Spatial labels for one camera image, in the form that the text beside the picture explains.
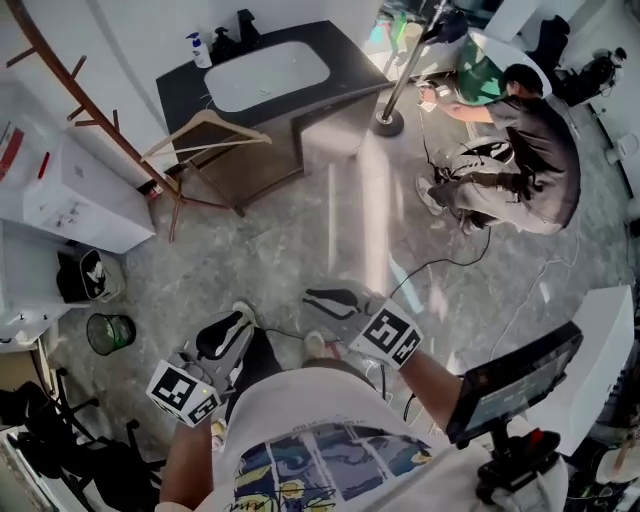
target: sink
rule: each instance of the sink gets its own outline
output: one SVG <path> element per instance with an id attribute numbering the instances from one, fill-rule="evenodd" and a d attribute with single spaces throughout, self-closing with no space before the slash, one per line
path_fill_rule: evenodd
<path id="1" fill-rule="evenodd" d="M 305 43 L 289 41 L 223 62 L 204 82 L 216 107 L 240 112 L 329 78 L 324 61 Z"/>

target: countertop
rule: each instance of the countertop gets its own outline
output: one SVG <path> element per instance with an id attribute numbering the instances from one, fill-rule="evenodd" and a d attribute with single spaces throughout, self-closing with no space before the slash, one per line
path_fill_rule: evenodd
<path id="1" fill-rule="evenodd" d="M 257 50 L 287 41 L 308 44 L 325 62 L 331 74 L 324 82 L 265 101 L 241 112 L 219 110 L 209 97 L 204 75 L 212 68 L 200 69 L 188 62 L 157 79 L 158 92 L 170 133 L 184 126 L 197 112 L 207 107 L 223 119 L 247 128 L 259 127 L 270 120 L 295 118 L 338 101 L 380 91 L 392 84 L 360 49 L 330 21 L 299 25 L 263 34 Z M 191 130 L 174 141 L 175 149 L 213 144 L 233 134 L 206 125 Z M 196 154 L 182 153 L 180 160 Z"/>

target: clothes hanger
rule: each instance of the clothes hanger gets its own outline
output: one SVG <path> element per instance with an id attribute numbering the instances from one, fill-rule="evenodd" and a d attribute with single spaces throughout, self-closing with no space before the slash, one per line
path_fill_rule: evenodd
<path id="1" fill-rule="evenodd" d="M 229 131 L 239 133 L 240 135 L 245 135 L 249 137 L 249 140 L 239 140 L 235 142 L 219 142 L 217 144 L 206 144 L 204 146 L 194 146 L 191 148 L 178 149 L 174 151 L 163 151 L 162 153 L 158 153 L 163 147 L 165 147 L 170 142 L 173 142 L 178 137 L 182 137 L 185 133 L 193 130 L 196 126 L 201 125 L 202 123 L 209 123 L 216 126 L 220 126 L 221 128 L 226 128 Z M 241 144 L 255 144 L 259 142 L 264 142 L 267 144 L 273 144 L 271 137 L 264 133 L 260 133 L 256 130 L 252 130 L 251 128 L 244 128 L 243 126 L 238 126 L 237 124 L 230 123 L 222 119 L 218 114 L 216 114 L 213 110 L 205 109 L 198 112 L 195 116 L 191 118 L 191 120 L 185 124 L 182 128 L 180 128 L 177 132 L 172 133 L 167 138 L 162 139 L 155 146 L 153 146 L 149 151 L 147 151 L 142 158 L 141 162 L 146 162 L 149 158 L 155 156 L 162 155 L 171 155 L 174 153 L 185 153 L 187 151 L 196 151 L 202 149 L 209 148 L 218 148 L 224 146 L 236 146 Z"/>

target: sneaker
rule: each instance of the sneaker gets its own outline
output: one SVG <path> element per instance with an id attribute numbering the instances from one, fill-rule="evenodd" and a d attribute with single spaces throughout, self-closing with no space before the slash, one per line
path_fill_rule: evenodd
<path id="1" fill-rule="evenodd" d="M 253 324 L 255 327 L 258 327 L 256 314 L 253 312 L 253 309 L 251 309 L 251 306 L 249 306 L 249 304 L 247 304 L 246 302 L 242 302 L 240 300 L 234 302 L 233 306 L 231 306 L 231 310 L 242 313 L 242 316 L 244 316 L 249 323 Z"/>
<path id="2" fill-rule="evenodd" d="M 465 235 L 473 235 L 478 231 L 482 231 L 482 228 L 473 222 L 469 217 L 462 221 L 462 232 Z"/>
<path id="3" fill-rule="evenodd" d="M 303 360 L 319 359 L 325 357 L 325 343 L 322 334 L 318 331 L 311 331 L 304 337 Z"/>
<path id="4" fill-rule="evenodd" d="M 446 208 L 444 206 L 439 205 L 436 200 L 431 197 L 428 192 L 433 187 L 431 183 L 426 178 L 422 176 L 418 176 L 416 178 L 416 192 L 418 192 L 418 196 L 420 200 L 425 204 L 427 210 L 431 215 L 440 215 Z"/>

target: faucet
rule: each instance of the faucet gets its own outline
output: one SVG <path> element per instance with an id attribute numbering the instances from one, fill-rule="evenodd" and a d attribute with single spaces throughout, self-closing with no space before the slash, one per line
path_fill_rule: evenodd
<path id="1" fill-rule="evenodd" d="M 258 46 L 260 32 L 253 26 L 255 17 L 249 9 L 238 11 L 238 25 L 240 26 L 240 45 L 243 52 L 250 52 Z"/>

